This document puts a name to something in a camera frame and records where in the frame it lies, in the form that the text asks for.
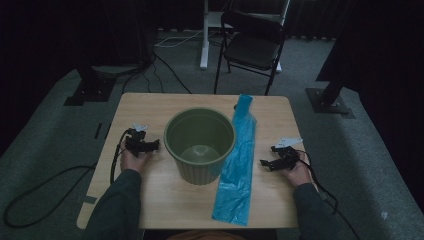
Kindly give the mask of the black stand base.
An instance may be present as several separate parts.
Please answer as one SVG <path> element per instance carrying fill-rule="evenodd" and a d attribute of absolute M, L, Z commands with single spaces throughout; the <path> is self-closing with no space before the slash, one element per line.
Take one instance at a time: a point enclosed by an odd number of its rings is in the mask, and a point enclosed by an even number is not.
<path fill-rule="evenodd" d="M 81 81 L 65 106 L 82 106 L 86 102 L 107 102 L 114 88 L 116 77 L 96 72 L 91 66 L 77 68 Z"/>
<path fill-rule="evenodd" d="M 306 94 L 315 113 L 338 114 L 345 119 L 354 119 L 351 108 L 347 107 L 340 96 L 341 83 L 330 82 L 324 89 L 306 88 Z"/>

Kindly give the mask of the blue plastic bag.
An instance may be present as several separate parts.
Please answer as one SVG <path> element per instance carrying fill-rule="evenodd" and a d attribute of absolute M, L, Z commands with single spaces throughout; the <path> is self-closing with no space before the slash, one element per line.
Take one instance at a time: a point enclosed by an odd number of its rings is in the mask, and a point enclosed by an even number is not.
<path fill-rule="evenodd" d="M 256 135 L 252 102 L 252 96 L 239 96 L 232 119 L 236 142 L 221 171 L 212 212 L 214 220 L 240 226 L 248 225 L 251 202 Z"/>

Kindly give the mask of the person's right hand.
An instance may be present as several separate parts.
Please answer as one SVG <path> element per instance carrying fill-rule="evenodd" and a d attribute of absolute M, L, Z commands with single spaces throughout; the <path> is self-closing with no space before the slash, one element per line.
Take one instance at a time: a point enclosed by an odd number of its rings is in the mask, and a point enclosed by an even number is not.
<path fill-rule="evenodd" d="M 284 169 L 282 174 L 294 187 L 313 183 L 308 164 L 304 160 L 299 160 L 292 169 Z"/>

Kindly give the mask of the black folding chair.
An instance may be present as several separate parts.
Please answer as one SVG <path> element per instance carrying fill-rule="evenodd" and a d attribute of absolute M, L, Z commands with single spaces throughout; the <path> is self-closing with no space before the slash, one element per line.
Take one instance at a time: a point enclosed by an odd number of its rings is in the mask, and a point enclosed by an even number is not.
<path fill-rule="evenodd" d="M 275 20 L 239 11 L 225 11 L 220 17 L 220 45 L 214 93 L 217 93 L 222 60 L 232 67 L 268 77 L 265 95 L 274 82 L 286 40 L 284 26 Z"/>

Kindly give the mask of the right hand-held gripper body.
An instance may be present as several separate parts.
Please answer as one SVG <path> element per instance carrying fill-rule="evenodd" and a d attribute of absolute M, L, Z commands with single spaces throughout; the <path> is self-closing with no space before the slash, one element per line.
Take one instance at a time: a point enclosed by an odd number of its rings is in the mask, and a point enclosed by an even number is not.
<path fill-rule="evenodd" d="M 279 165 L 284 166 L 284 169 L 292 169 L 300 160 L 299 153 L 293 145 L 302 142 L 302 138 L 281 138 L 273 145 L 271 151 L 279 156 Z"/>

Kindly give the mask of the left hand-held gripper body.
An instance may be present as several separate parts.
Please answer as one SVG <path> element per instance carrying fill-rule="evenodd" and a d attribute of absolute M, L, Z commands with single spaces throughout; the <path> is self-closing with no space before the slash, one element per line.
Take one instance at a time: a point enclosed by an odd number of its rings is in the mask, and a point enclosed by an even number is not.
<path fill-rule="evenodd" d="M 147 146 L 145 142 L 146 125 L 134 124 L 132 128 L 126 130 L 125 148 L 130 151 L 135 157 L 140 153 L 146 152 Z"/>

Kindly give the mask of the dark curtain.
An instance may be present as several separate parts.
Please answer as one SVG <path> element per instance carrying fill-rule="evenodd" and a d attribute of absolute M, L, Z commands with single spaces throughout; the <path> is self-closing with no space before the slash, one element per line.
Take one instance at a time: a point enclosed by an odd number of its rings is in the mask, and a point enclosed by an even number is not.
<path fill-rule="evenodd" d="M 289 37 L 335 39 L 339 0 L 290 0 L 285 20 Z"/>

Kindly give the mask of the person's left hand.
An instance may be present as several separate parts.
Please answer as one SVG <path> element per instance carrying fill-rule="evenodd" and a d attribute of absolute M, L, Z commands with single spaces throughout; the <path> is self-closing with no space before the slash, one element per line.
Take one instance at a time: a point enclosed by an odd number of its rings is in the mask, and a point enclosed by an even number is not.
<path fill-rule="evenodd" d="M 141 174 L 145 169 L 145 165 L 152 156 L 151 152 L 140 153 L 138 156 L 134 156 L 126 148 L 126 143 L 123 142 L 120 145 L 121 158 L 120 158 L 120 169 L 124 170 L 134 170 Z"/>

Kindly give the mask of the green plastic bin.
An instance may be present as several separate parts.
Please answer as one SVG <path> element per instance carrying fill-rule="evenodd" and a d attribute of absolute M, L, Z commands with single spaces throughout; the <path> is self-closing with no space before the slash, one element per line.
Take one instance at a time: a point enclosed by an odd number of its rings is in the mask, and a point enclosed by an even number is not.
<path fill-rule="evenodd" d="M 235 146 L 230 119 L 211 108 L 189 108 L 174 115 L 164 130 L 164 145 L 188 183 L 206 185 L 221 174 Z"/>

